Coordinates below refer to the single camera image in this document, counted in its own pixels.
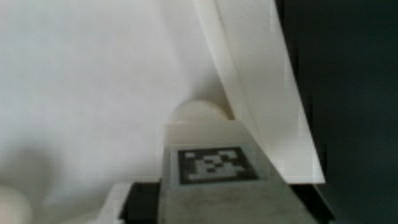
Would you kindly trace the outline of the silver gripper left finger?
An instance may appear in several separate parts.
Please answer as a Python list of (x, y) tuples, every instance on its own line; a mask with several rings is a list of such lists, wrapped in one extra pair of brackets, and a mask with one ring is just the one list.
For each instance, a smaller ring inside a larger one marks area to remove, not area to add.
[(123, 224), (121, 212), (132, 190), (132, 183), (112, 186), (94, 224)]

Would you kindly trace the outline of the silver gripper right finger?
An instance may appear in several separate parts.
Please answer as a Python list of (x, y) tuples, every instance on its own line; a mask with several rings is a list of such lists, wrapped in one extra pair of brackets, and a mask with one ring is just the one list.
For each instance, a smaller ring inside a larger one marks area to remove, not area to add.
[(318, 224), (334, 224), (336, 216), (315, 184), (290, 185)]

